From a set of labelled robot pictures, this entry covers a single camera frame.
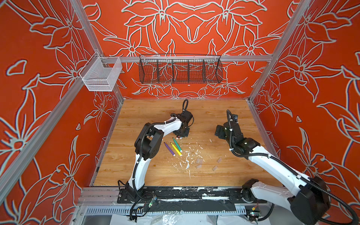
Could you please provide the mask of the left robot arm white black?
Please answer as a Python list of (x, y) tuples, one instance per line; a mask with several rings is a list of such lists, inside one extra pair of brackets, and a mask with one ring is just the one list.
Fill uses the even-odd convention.
[(133, 201), (146, 199), (143, 193), (145, 176), (151, 160), (160, 150), (163, 138), (171, 133), (177, 137), (188, 137), (189, 123), (193, 118), (191, 112), (183, 110), (182, 113), (171, 114), (170, 119), (166, 121), (144, 125), (134, 143), (136, 161), (132, 175), (125, 184), (125, 189)]

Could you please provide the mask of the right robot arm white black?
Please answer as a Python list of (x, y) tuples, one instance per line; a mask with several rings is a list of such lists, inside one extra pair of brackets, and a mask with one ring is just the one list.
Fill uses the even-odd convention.
[(290, 167), (276, 156), (268, 152), (259, 142), (245, 138), (238, 124), (238, 118), (229, 110), (227, 121), (216, 127), (215, 136), (226, 140), (229, 151), (238, 158), (245, 158), (281, 182), (282, 187), (268, 186), (257, 179), (250, 179), (242, 187), (241, 196), (244, 201), (265, 200), (272, 205), (289, 210), (302, 224), (315, 225), (323, 222), (328, 225), (335, 221), (323, 216), (331, 207), (331, 200), (337, 201), (350, 214), (350, 225), (357, 225), (359, 217), (347, 203), (326, 189), (325, 182), (319, 177), (309, 177)]

